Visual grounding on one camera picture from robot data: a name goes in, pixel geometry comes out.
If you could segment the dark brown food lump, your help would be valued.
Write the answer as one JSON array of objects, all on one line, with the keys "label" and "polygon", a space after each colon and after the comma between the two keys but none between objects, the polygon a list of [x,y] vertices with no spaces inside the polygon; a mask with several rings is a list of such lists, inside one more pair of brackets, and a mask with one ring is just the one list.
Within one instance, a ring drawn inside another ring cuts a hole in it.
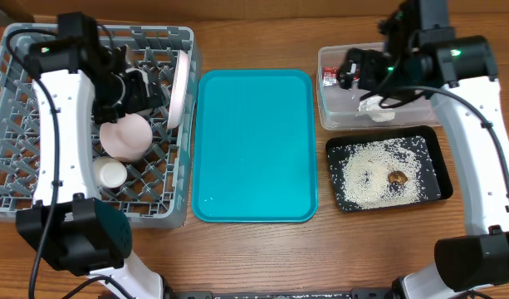
[{"label": "dark brown food lump", "polygon": [[388,174],[388,181],[390,184],[404,185],[408,180],[405,173],[399,170],[392,171]]}]

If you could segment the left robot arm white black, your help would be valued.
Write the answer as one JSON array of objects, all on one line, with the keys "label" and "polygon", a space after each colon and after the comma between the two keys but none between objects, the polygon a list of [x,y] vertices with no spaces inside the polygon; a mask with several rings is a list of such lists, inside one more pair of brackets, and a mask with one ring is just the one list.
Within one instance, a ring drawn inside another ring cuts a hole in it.
[{"label": "left robot arm white black", "polygon": [[127,46],[83,37],[33,44],[23,66],[38,101],[40,170],[33,205],[17,213],[16,226],[36,261],[101,282],[118,297],[172,297],[134,253],[128,218],[101,199],[92,157],[91,126],[161,106],[154,83]]}]

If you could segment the red snack wrapper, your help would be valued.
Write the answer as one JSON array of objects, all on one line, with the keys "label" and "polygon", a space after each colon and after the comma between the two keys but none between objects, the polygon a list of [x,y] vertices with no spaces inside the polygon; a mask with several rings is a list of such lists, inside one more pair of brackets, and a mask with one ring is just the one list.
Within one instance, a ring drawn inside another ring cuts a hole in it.
[{"label": "red snack wrapper", "polygon": [[340,68],[338,66],[328,66],[322,68],[322,85],[323,86],[338,86]]}]

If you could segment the white tissue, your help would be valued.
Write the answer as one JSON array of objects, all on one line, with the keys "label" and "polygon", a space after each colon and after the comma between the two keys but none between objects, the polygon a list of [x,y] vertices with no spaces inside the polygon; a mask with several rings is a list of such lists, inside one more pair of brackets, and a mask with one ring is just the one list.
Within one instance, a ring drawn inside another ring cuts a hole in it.
[{"label": "white tissue", "polygon": [[359,103],[358,111],[366,112],[369,117],[378,123],[388,122],[395,118],[395,113],[389,109],[383,109],[379,106],[381,96],[371,96]]}]

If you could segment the white cup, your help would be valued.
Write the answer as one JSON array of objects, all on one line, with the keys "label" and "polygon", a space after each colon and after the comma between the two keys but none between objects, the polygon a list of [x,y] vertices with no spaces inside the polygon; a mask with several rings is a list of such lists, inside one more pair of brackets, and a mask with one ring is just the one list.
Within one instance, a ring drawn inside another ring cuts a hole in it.
[{"label": "white cup", "polygon": [[100,187],[114,189],[127,179],[126,167],[117,159],[99,157],[93,161],[95,181]]}]

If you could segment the large white round plate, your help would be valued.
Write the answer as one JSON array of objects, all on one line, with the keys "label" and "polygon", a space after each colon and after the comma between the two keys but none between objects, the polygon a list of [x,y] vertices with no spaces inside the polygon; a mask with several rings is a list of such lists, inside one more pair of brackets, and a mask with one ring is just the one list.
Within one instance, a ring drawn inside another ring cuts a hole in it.
[{"label": "large white round plate", "polygon": [[184,113],[184,102],[188,88],[189,64],[190,60],[188,54],[185,51],[180,51],[176,62],[169,103],[168,130],[172,130],[180,125]]}]

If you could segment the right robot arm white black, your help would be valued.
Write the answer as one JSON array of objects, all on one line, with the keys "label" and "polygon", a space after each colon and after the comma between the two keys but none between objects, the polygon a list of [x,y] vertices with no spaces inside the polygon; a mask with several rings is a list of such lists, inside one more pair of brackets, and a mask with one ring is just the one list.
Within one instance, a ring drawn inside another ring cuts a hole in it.
[{"label": "right robot arm white black", "polygon": [[389,42],[386,51],[351,47],[338,75],[394,108],[432,103],[448,137],[462,189],[466,233],[436,242],[433,263],[401,277],[392,298],[454,298],[509,282],[509,139],[497,64],[485,37]]}]

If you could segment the small pink bowl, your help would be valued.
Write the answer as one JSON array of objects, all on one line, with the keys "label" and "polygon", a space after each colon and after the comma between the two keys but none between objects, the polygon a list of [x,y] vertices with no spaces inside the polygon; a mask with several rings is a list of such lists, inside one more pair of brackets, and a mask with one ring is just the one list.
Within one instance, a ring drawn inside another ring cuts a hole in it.
[{"label": "small pink bowl", "polygon": [[115,123],[100,126],[100,143],[112,158],[133,162],[141,159],[151,146],[153,133],[149,122],[138,114],[128,114]]}]

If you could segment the white rice pile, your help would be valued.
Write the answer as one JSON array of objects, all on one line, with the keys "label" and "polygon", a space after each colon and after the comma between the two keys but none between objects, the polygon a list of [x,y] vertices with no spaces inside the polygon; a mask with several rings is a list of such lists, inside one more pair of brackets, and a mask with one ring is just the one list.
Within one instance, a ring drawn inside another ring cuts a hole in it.
[{"label": "white rice pile", "polygon": [[[338,208],[357,212],[424,203],[441,198],[438,179],[421,136],[393,138],[327,150],[330,180]],[[390,184],[388,174],[399,170],[404,185]]]}]

